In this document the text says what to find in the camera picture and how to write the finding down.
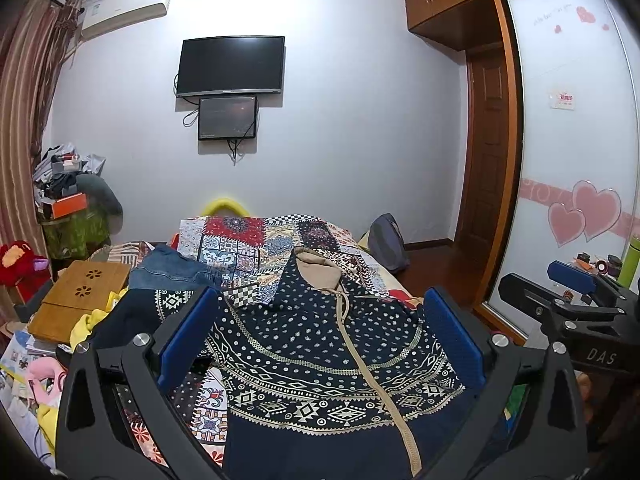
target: wooden floor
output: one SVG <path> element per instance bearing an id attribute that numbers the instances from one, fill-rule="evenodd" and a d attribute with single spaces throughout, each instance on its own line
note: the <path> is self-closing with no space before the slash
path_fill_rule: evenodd
<path id="1" fill-rule="evenodd" d="M 411 265 L 396 278 L 413 296 L 421 298 L 428 288 L 441 285 L 461 307 L 472 307 L 484 265 L 456 245 L 409 251 Z"/>

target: metal screw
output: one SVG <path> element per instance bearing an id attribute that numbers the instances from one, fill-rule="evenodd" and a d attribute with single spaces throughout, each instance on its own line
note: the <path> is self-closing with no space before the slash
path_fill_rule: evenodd
<path id="1" fill-rule="evenodd" d="M 559 342 L 559 341 L 556 341 L 556 342 L 553 344 L 553 346 L 552 346 L 552 347 L 553 347 L 554 352 L 555 352 L 556 354 L 565 354 L 565 353 L 566 353 L 566 346 L 564 346 L 564 345 L 563 345 L 561 342 Z"/>
<path id="2" fill-rule="evenodd" d="M 144 333 L 143 334 L 138 334 L 138 335 L 134 336 L 133 344 L 135 346 L 144 346 L 149 342 L 150 339 L 151 338 L 149 337 L 149 334 L 144 334 Z"/>
<path id="3" fill-rule="evenodd" d="M 84 354 L 89 349 L 88 341 L 81 341 L 76 345 L 76 352 L 79 354 Z"/>
<path id="4" fill-rule="evenodd" d="M 500 348 L 504 348 L 505 346 L 507 346 L 509 344 L 509 338 L 507 336 L 505 336 L 504 334 L 495 334 L 491 338 L 491 342 L 494 345 L 499 346 Z"/>

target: backpack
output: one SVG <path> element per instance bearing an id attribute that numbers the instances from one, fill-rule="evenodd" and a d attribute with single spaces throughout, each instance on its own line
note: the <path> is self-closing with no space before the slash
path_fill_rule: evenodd
<path id="1" fill-rule="evenodd" d="M 391 213 L 383 214 L 373 222 L 368 245 L 371 256 L 392 274 L 409 266 L 404 240 Z"/>

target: small sign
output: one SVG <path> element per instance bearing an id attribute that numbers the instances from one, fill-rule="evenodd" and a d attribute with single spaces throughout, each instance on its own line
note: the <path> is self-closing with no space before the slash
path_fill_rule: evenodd
<path id="1" fill-rule="evenodd" d="M 553 92 L 550 106 L 558 110 L 575 110 L 575 95 L 571 92 Z"/>

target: curtain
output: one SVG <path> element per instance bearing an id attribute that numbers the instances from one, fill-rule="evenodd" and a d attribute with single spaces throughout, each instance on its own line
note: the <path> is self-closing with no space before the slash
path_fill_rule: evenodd
<path id="1" fill-rule="evenodd" d="M 0 41 L 0 243 L 26 240 L 46 254 L 36 221 L 32 168 L 39 161 L 62 57 L 76 29 L 78 0 L 29 0 Z M 4 287 L 0 320 L 15 319 Z"/>

